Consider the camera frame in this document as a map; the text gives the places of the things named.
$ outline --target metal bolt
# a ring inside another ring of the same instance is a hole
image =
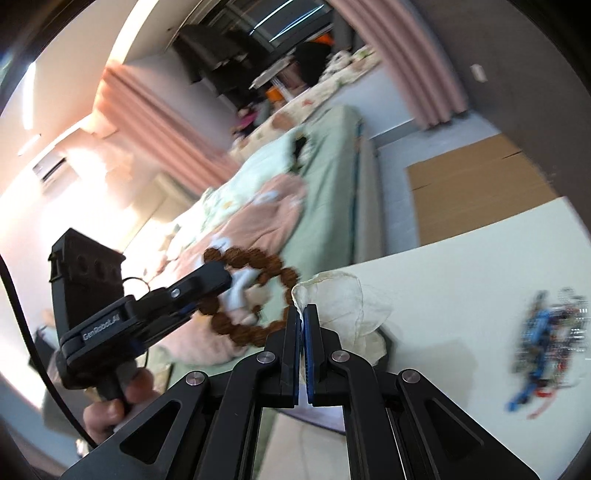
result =
[[[197,385],[201,385],[205,382],[205,374],[202,372],[189,372],[185,377],[185,382],[187,382],[192,387],[196,387]]]
[[[406,383],[417,383],[421,380],[421,374],[416,370],[405,370],[402,372],[402,379]]]
[[[275,354],[273,352],[263,351],[256,356],[256,361],[260,364],[270,364],[275,360]]]
[[[335,350],[331,355],[332,360],[340,364],[346,362],[351,356],[344,350]]]

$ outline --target brown beaded bracelet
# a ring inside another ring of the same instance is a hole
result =
[[[245,251],[242,248],[230,247],[224,254],[217,248],[208,248],[203,253],[203,261],[205,263],[223,262],[227,267],[237,270],[246,266],[255,270],[262,270],[256,280],[258,285],[264,286],[270,279],[279,277],[285,287],[285,303],[287,307],[283,310],[283,318],[271,322],[267,327],[234,325],[228,315],[219,311],[221,305],[217,297],[208,297],[201,300],[197,307],[202,314],[212,316],[211,325],[214,332],[218,335],[229,335],[232,342],[239,346],[254,345],[262,347],[265,346],[267,336],[270,333],[285,328],[289,306],[293,305],[291,289],[298,283],[298,274],[293,268],[284,268],[283,261],[278,255],[267,255],[259,248],[251,248]],[[256,305],[252,309],[257,318],[261,309],[260,305]]]

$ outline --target human hand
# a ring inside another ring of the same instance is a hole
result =
[[[159,395],[154,391],[154,376],[145,368],[138,369],[125,389],[125,398],[134,406],[131,415],[139,413]],[[111,435],[113,427],[125,419],[123,402],[116,399],[93,403],[84,409],[83,419],[90,437],[102,443]]]

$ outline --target orange object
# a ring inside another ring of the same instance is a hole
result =
[[[324,44],[329,45],[331,47],[335,44],[335,41],[328,33],[325,33],[325,34],[319,36],[318,38],[315,38],[314,40],[312,40],[312,42],[324,43]]]
[[[271,87],[267,90],[267,98],[271,102],[281,102],[282,100],[285,100],[277,87]]]

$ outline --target air conditioner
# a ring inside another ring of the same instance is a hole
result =
[[[69,169],[66,157],[61,152],[52,150],[33,167],[33,173],[45,189]]]

